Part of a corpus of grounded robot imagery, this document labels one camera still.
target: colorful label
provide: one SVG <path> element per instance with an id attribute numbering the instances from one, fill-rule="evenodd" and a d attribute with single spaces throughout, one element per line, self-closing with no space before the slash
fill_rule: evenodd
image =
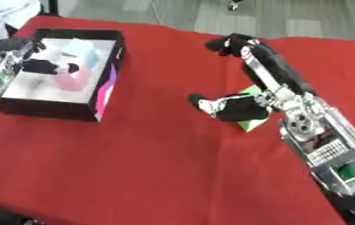
<path id="1" fill-rule="evenodd" d="M 114 65 L 111 66 L 111 73 L 109 75 L 109 80 L 98 89 L 98 97 L 96 103 L 97 114 L 96 118 L 98 121 L 104 115 L 106 104 L 108 104 L 109 98 L 111 97 L 114 84 L 116 82 L 116 68 Z"/>

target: green block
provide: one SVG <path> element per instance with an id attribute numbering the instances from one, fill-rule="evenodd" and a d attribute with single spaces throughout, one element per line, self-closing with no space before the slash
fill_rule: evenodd
<path id="1" fill-rule="evenodd" d="M 337 170 L 338 175 L 342 178 L 342 180 L 348 180 L 351 178 L 355 178 L 355 169 L 350 166 L 349 164 L 346 164 L 342 167 L 340 167 Z"/>
<path id="2" fill-rule="evenodd" d="M 261 89 L 259 89 L 256 85 L 251 85 L 250 87 L 246 88 L 245 90 L 241 91 L 240 93 L 247 93 L 253 96 L 259 95 L 262 93 Z M 269 115 L 271 115 L 272 109 L 270 107 L 267 108 Z M 238 122 L 239 126 L 246 131 L 250 132 L 254 128 L 260 126 L 261 124 L 265 123 L 269 119 L 263 119 L 263 120 L 246 120 L 246 121 L 240 121 Z"/>

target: silver metal part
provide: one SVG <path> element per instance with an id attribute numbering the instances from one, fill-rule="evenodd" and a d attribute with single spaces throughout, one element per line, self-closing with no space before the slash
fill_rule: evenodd
<path id="1" fill-rule="evenodd" d="M 354 195 L 355 127 L 323 99 L 308 92 L 295 94 L 277 83 L 250 47 L 243 47 L 242 56 L 268 87 L 256 101 L 285 114 L 279 123 L 281 137 L 306 163 L 315 181 L 340 196 Z"/>

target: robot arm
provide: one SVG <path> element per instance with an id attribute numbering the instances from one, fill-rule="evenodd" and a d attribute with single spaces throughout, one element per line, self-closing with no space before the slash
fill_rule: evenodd
<path id="1" fill-rule="evenodd" d="M 214 101 L 199 94 L 191 102 L 213 117 L 228 121 L 263 119 L 266 107 L 284 114 L 281 138 L 305 163 L 324 190 L 355 195 L 355 127 L 334 107 L 316 96 L 311 86 L 271 47 L 241 34 L 209 41 L 221 56 L 243 59 L 243 70 L 263 93 L 228 95 Z"/>

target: robotic hand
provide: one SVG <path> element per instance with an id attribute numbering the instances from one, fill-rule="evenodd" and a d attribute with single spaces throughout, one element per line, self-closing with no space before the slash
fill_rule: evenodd
<path id="1" fill-rule="evenodd" d="M 0 95 L 21 70 L 23 62 L 32 53 L 44 49 L 40 39 L 34 37 L 12 37 L 0 42 Z"/>
<path id="2" fill-rule="evenodd" d="M 263 91 L 258 96 L 232 94 L 208 100 L 192 94 L 190 102 L 220 120 L 263 119 L 266 107 L 284 113 L 281 138 L 309 168 L 325 192 L 340 198 L 355 196 L 355 127 L 313 88 L 274 49 L 246 35 L 211 40 L 206 47 L 221 56 L 243 58 L 243 71 Z"/>

